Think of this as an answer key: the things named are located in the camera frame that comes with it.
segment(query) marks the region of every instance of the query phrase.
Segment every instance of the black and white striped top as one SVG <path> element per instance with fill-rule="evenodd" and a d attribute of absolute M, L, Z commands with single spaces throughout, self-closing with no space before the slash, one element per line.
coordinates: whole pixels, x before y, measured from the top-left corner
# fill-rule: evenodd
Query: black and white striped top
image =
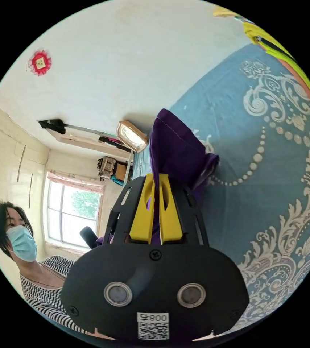
<path fill-rule="evenodd" d="M 63 256 L 51 256 L 42 261 L 41 264 L 66 277 L 74 262 L 75 261 L 69 260 Z M 45 289 L 34 284 L 22 275 L 21 284 L 24 297 L 33 308 L 61 325 L 84 334 L 86 333 L 85 330 L 74 324 L 72 319 L 64 310 L 61 303 L 62 288 Z"/>

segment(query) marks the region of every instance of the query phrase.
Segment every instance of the window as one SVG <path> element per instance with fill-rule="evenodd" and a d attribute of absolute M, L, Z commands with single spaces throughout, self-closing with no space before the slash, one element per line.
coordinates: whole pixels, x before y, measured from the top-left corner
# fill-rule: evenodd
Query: window
<path fill-rule="evenodd" d="M 87 248 L 80 231 L 89 226 L 97 234 L 101 195 L 50 181 L 47 228 L 51 239 Z"/>

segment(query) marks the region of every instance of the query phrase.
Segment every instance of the label sticker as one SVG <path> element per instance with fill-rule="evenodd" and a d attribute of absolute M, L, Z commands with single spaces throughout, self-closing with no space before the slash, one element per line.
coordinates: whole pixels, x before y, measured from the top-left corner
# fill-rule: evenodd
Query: label sticker
<path fill-rule="evenodd" d="M 169 313 L 137 313 L 138 339 L 169 340 Z"/>

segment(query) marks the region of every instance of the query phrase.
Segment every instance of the tree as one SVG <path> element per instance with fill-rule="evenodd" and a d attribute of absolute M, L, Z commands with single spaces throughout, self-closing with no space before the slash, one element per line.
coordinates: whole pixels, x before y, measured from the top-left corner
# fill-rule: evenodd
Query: tree
<path fill-rule="evenodd" d="M 95 219 L 99 208 L 99 194 L 89 191 L 76 191 L 71 195 L 75 211 L 89 219 Z"/>

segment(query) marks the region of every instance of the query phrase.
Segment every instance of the blue bedsheet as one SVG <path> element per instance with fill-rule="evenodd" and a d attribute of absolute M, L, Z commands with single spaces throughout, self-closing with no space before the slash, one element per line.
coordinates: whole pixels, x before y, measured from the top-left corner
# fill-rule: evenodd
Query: blue bedsheet
<path fill-rule="evenodd" d="M 282 305 L 310 269 L 310 99 L 250 44 L 170 110 L 220 156 L 200 206 L 211 247 L 234 260 L 249 291 L 234 331 Z M 151 172 L 149 148 L 133 170 Z"/>

